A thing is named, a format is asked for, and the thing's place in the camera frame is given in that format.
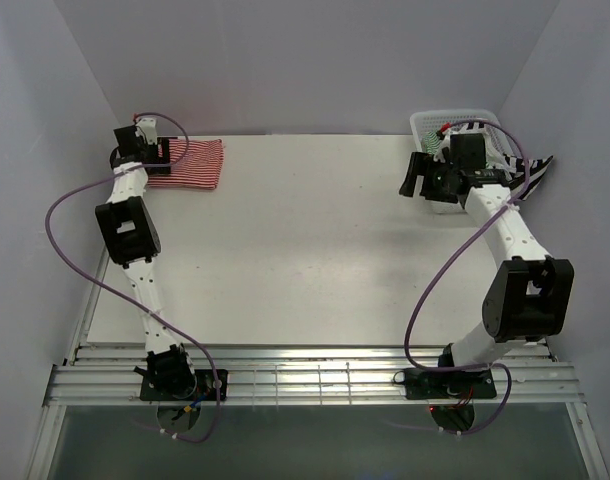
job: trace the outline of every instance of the wire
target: wire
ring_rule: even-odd
[[[462,121],[458,121],[458,122],[454,122],[452,124],[446,124],[441,128],[441,131],[446,130],[447,128],[450,127],[456,127],[459,125],[464,125],[467,123],[471,123],[471,122],[478,122],[481,123],[483,125],[487,125],[489,127],[492,127],[496,130],[499,130],[500,132],[503,132],[509,139],[512,140],[512,142],[514,142],[514,144],[516,145],[516,148],[518,149],[518,152],[521,156],[521,158],[523,158],[525,161],[523,162],[524,168],[525,168],[525,174],[524,174],[524,181],[525,183],[523,184],[523,188],[521,188],[521,190],[516,193],[515,195],[513,195],[512,197],[510,197],[510,199],[507,201],[507,203],[505,203],[504,205],[502,205],[499,209],[498,212],[496,212],[494,215],[492,215],[492,217],[485,222],[470,238],[467,239],[467,241],[458,249],[456,250],[451,257],[449,257],[449,259],[447,260],[447,262],[445,262],[445,264],[439,269],[439,271],[436,273],[436,275],[434,276],[434,278],[432,278],[432,280],[429,282],[429,284],[427,285],[427,287],[425,288],[425,290],[423,291],[423,293],[421,294],[420,298],[418,299],[418,302],[416,303],[416,306],[414,307],[414,311],[412,312],[412,316],[409,319],[409,323],[407,324],[407,329],[405,331],[405,342],[403,344],[403,348],[405,350],[405,356],[407,357],[407,360],[409,360],[409,362],[416,368],[420,369],[420,370],[425,370],[428,372],[463,372],[463,371],[467,371],[467,370],[481,370],[481,369],[489,369],[489,368],[502,368],[505,371],[505,374],[507,375],[507,390],[505,391],[505,395],[503,396],[503,400],[501,401],[501,403],[499,404],[498,408],[496,409],[496,411],[487,419],[485,420],[483,423],[481,423],[480,425],[471,428],[470,430],[464,431],[464,432],[460,432],[460,431],[455,431],[455,430],[446,430],[448,433],[452,433],[455,435],[471,435],[477,432],[480,432],[481,430],[483,430],[484,428],[486,428],[487,426],[489,426],[494,420],[496,420],[496,418],[498,418],[498,416],[501,414],[501,412],[503,411],[503,409],[505,408],[505,405],[507,404],[507,400],[509,399],[509,394],[512,390],[512,375],[509,371],[509,369],[502,363],[493,363],[493,364],[487,364],[487,363],[477,363],[477,364],[473,364],[473,365],[464,365],[464,366],[459,366],[459,367],[428,367],[425,366],[421,363],[419,363],[418,361],[416,361],[414,359],[414,357],[412,357],[412,354],[410,352],[410,338],[412,335],[412,329],[414,328],[414,324],[416,323],[416,320],[418,319],[418,315],[421,311],[421,308],[423,307],[423,304],[425,303],[425,301],[427,300],[427,297],[429,297],[429,294],[432,292],[432,290],[434,289],[434,287],[436,286],[436,284],[440,281],[441,278],[443,278],[443,275],[445,275],[445,273],[447,272],[447,270],[449,270],[449,268],[454,264],[454,262],[476,241],[478,240],[481,236],[483,236],[483,234],[494,224],[494,222],[496,222],[496,220],[498,220],[500,217],[503,216],[503,214],[509,209],[509,207],[511,205],[513,205],[517,200],[520,199],[520,197],[523,195],[523,193],[525,193],[527,191],[527,189],[529,188],[529,178],[530,178],[530,162],[527,159],[527,157],[525,156],[525,153],[523,151],[523,148],[521,147],[521,144],[518,142],[518,140],[516,138],[514,138],[514,136],[509,133],[507,130],[505,130],[503,127],[501,127],[500,125],[494,123],[494,122],[490,122],[488,120],[482,120],[482,119],[472,119],[472,120],[462,120]],[[394,423],[390,423],[390,425],[398,427],[398,428],[408,428],[408,429],[412,429],[412,430],[427,430],[427,428],[425,427],[415,427],[415,426],[409,426],[409,425],[400,425],[400,424],[394,424]]]
[[[184,161],[186,156],[187,156],[187,152],[189,151],[189,136],[187,135],[187,132],[185,131],[185,129],[176,120],[174,120],[173,118],[168,117],[167,115],[164,115],[162,113],[157,113],[157,112],[138,113],[138,114],[134,115],[134,122],[136,122],[136,120],[138,118],[145,117],[145,116],[153,116],[153,117],[163,118],[163,119],[167,120],[168,122],[174,124],[183,133],[183,136],[185,137],[185,149],[183,150],[183,153],[181,154],[179,159],[176,160],[175,162],[173,162],[172,165],[178,165],[179,163]],[[63,194],[47,210],[47,214],[45,215],[45,233],[47,234],[47,238],[49,240],[49,243],[52,245],[52,248],[54,248],[54,251],[56,252],[56,254],[61,258],[61,260],[63,260],[63,262],[65,262],[65,264],[69,268],[71,268],[74,272],[76,272],[78,275],[80,275],[84,279],[92,282],[94,285],[97,285],[100,288],[102,288],[104,290],[107,290],[108,292],[116,295],[117,297],[122,298],[126,302],[131,303],[135,307],[139,308],[140,310],[142,310],[145,313],[147,313],[148,315],[150,315],[152,318],[154,318],[154,320],[156,320],[158,323],[163,325],[168,330],[171,330],[172,332],[176,333],[177,335],[179,335],[179,336],[183,337],[184,339],[186,339],[187,341],[191,342],[194,346],[196,346],[196,348],[198,348],[203,353],[203,355],[205,355],[205,358],[209,362],[209,366],[210,366],[210,368],[212,370],[212,375],[214,376],[215,379],[218,379],[218,373],[216,371],[216,365],[214,364],[214,359],[209,354],[209,352],[207,351],[207,348],[205,348],[204,345],[202,345],[196,339],[191,337],[189,334],[183,332],[182,330],[176,328],[174,325],[172,325],[172,324],[166,322],[165,320],[163,320],[160,317],[160,315],[158,315],[156,312],[151,311],[147,306],[145,306],[142,303],[138,302],[134,298],[132,298],[132,297],[130,297],[128,295],[125,295],[124,293],[116,290],[115,288],[107,285],[103,281],[98,280],[97,278],[95,278],[92,275],[90,275],[87,272],[85,272],[83,269],[81,269],[78,265],[76,265],[67,256],[67,254],[58,245],[58,243],[56,242],[56,238],[54,237],[54,233],[52,231],[52,215],[54,214],[54,211],[56,210],[56,208],[61,203],[63,203],[68,198],[76,195],[77,193],[83,192],[85,190],[89,190],[91,188],[97,187],[99,185],[103,185],[105,183],[113,182],[118,177],[126,175],[129,172],[133,172],[135,170],[139,170],[141,168],[145,168],[146,166],[148,168],[149,167],[169,167],[169,164],[154,164],[154,165],[143,165],[143,164],[141,164],[141,165],[138,165],[138,166],[126,169],[125,171],[123,171],[121,173],[114,174],[111,177],[107,177],[107,178],[104,178],[102,180],[98,180],[96,182],[92,182],[92,183],[89,183],[87,185],[83,185],[82,187],[75,188],[74,190]],[[209,437],[211,437],[212,433],[214,433],[214,430],[216,429],[216,425],[218,424],[218,420],[220,418],[220,413],[221,413],[221,395],[220,395],[220,384],[219,384],[219,382],[216,382],[215,390],[216,390],[216,412],[214,414],[214,418],[212,419],[212,422],[210,423],[210,425],[209,425],[209,427],[207,429],[207,432],[205,432],[205,434],[202,437],[198,438],[198,439],[194,439],[194,438],[191,438],[191,437],[182,437],[180,435],[177,438],[179,438],[180,440],[191,442],[191,443],[203,443],[206,440],[208,440]]]

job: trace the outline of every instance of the purple cable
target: purple cable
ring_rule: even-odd
[[[185,157],[187,155],[187,152],[189,151],[189,136],[187,135],[187,132],[185,131],[185,129],[178,122],[176,122],[174,119],[168,117],[167,115],[163,115],[162,113],[157,113],[157,112],[143,112],[143,113],[136,114],[136,115],[134,115],[134,121],[136,121],[136,119],[139,118],[139,117],[145,117],[145,116],[154,116],[154,117],[163,118],[163,119],[171,122],[172,124],[174,124],[183,133],[183,136],[185,137],[185,149],[183,150],[183,153],[181,154],[179,159],[177,161],[175,161],[174,163],[172,163],[172,166],[177,165],[180,162],[182,162],[185,159]],[[54,248],[54,251],[56,252],[56,254],[61,258],[61,260],[63,260],[67,264],[67,266],[69,268],[74,270],[77,274],[79,274],[84,279],[89,280],[90,282],[92,282],[94,285],[98,285],[99,287],[107,290],[108,292],[113,293],[117,297],[122,298],[126,302],[131,303],[135,307],[139,308],[140,310],[144,311],[145,313],[147,313],[148,315],[153,317],[154,320],[156,320],[158,323],[160,323],[161,325],[166,327],[168,330],[171,330],[172,332],[176,333],[177,335],[180,335],[184,339],[186,339],[189,342],[191,342],[192,344],[194,344],[196,346],[196,348],[198,348],[201,352],[203,352],[203,355],[205,355],[205,358],[207,358],[207,361],[209,362],[210,368],[212,370],[212,375],[214,376],[214,378],[218,378],[218,374],[217,374],[217,371],[216,371],[216,365],[214,364],[214,359],[209,354],[209,352],[207,351],[207,349],[205,348],[204,345],[202,345],[200,342],[198,342],[197,340],[192,338],[187,333],[179,330],[174,325],[172,325],[172,324],[166,322],[165,320],[163,320],[160,317],[160,315],[158,315],[156,312],[151,311],[149,308],[147,308],[142,303],[138,302],[137,300],[133,299],[132,297],[130,297],[128,295],[125,295],[122,292],[119,292],[115,288],[110,287],[106,283],[102,282],[101,280],[98,280],[98,279],[94,278],[92,275],[90,275],[87,272],[85,272],[78,265],[76,265],[74,262],[72,262],[72,260],[70,260],[70,258],[65,254],[65,252],[63,252],[61,247],[56,242],[56,239],[54,238],[54,233],[52,232],[51,220],[52,220],[52,215],[54,213],[54,210],[56,210],[56,207],[58,207],[61,203],[63,203],[68,198],[76,195],[79,192],[83,192],[85,190],[89,190],[90,188],[94,188],[94,187],[97,187],[99,185],[103,185],[104,183],[112,182],[112,181],[114,181],[114,179],[116,179],[118,177],[121,177],[121,176],[127,174],[128,172],[132,172],[132,171],[138,170],[140,168],[145,168],[145,167],[148,167],[148,168],[149,167],[168,167],[168,166],[169,166],[168,164],[138,165],[136,167],[127,169],[127,170],[125,170],[122,173],[114,174],[111,177],[107,177],[107,178],[104,178],[102,180],[98,180],[96,182],[89,183],[87,185],[83,185],[82,187],[75,188],[74,190],[65,193],[58,200],[56,200],[52,204],[52,206],[50,206],[49,209],[47,210],[47,214],[45,215],[45,233],[47,234],[47,238],[49,239],[49,243]],[[220,417],[220,411],[221,411],[221,395],[220,395],[220,386],[219,386],[219,384],[217,382],[216,383],[216,412],[214,414],[214,418],[213,418],[212,422],[210,423],[210,426],[207,429],[207,432],[205,433],[205,435],[203,435],[201,438],[198,438],[198,439],[194,439],[194,438],[191,438],[191,437],[182,437],[180,435],[178,435],[177,438],[179,438],[180,440],[184,440],[186,442],[191,442],[191,443],[203,443],[203,442],[205,442],[207,439],[209,439],[209,437],[212,435],[212,433],[214,433],[214,430],[216,429],[216,425],[218,424],[218,420],[219,420],[219,417]]]
[[[496,212],[487,222],[485,222],[485,224],[483,226],[481,226],[470,238],[468,238],[467,241],[458,250],[456,250],[452,254],[451,257],[449,257],[447,262],[445,262],[445,265],[443,265],[440,268],[440,270],[436,273],[434,278],[432,278],[432,280],[429,282],[429,284],[427,285],[427,287],[421,294],[420,298],[418,299],[416,306],[414,307],[412,316],[409,319],[409,323],[407,324],[407,330],[405,331],[405,343],[403,344],[403,348],[405,350],[405,356],[407,357],[409,362],[414,367],[416,367],[420,370],[425,370],[425,371],[429,371],[429,372],[446,372],[446,373],[447,372],[462,372],[465,370],[480,370],[483,368],[490,368],[490,367],[491,368],[502,368],[503,370],[505,370],[505,373],[507,375],[507,390],[505,392],[505,395],[503,396],[503,400],[501,400],[501,403],[499,404],[496,411],[483,423],[481,423],[480,425],[477,425],[476,427],[474,427],[470,430],[461,432],[460,433],[461,435],[471,435],[473,433],[480,432],[481,430],[483,430],[484,428],[489,426],[494,420],[496,420],[496,418],[498,418],[498,416],[503,411],[503,408],[505,408],[505,405],[507,404],[507,400],[509,399],[510,392],[512,390],[512,375],[511,375],[509,369],[502,363],[494,363],[492,365],[489,365],[486,363],[477,363],[474,365],[463,365],[460,367],[427,367],[427,366],[417,362],[414,359],[414,357],[412,357],[412,354],[410,352],[409,342],[410,342],[410,337],[412,336],[412,328],[414,328],[414,324],[416,323],[416,320],[418,319],[418,315],[421,311],[421,308],[423,307],[423,304],[427,300],[427,297],[429,297],[429,294],[432,292],[432,290],[434,289],[436,284],[440,281],[440,279],[443,278],[443,275],[445,275],[447,270],[449,270],[449,268],[454,264],[454,262],[458,259],[458,257],[460,257],[476,240],[478,240],[494,224],[494,222],[496,222],[496,220],[498,220],[500,217],[502,217],[510,205],[514,204],[521,197],[521,195],[523,195],[523,193],[525,193],[525,191],[527,191],[527,188],[529,187],[529,177],[530,177],[530,171],[529,171],[530,164],[529,164],[529,161],[527,160],[527,157],[525,156],[523,148],[521,147],[518,140],[516,140],[516,138],[514,138],[514,136],[511,133],[509,133],[507,130],[505,130],[500,125],[498,125],[494,122],[490,122],[488,120],[472,119],[472,120],[462,120],[462,121],[454,122],[450,125],[450,128],[458,126],[458,125],[472,123],[472,122],[481,123],[483,125],[488,125],[492,128],[495,128],[496,130],[503,132],[508,138],[510,138],[514,142],[514,144],[516,145],[516,148],[518,149],[519,155],[521,156],[521,158],[523,158],[525,160],[525,162],[524,162],[525,181],[523,183],[523,187],[521,188],[521,190],[516,195],[510,197],[510,199],[507,201],[507,203],[504,204],[501,208],[499,208],[498,212]],[[394,423],[389,423],[389,424],[392,426],[395,426],[395,427],[399,427],[399,428],[408,428],[408,429],[412,429],[412,430],[427,430],[426,427],[415,427],[415,426],[410,426],[410,425],[400,425],[400,424],[394,424]],[[448,433],[452,433],[452,434],[458,434],[458,432],[455,430],[445,430],[445,431]]]

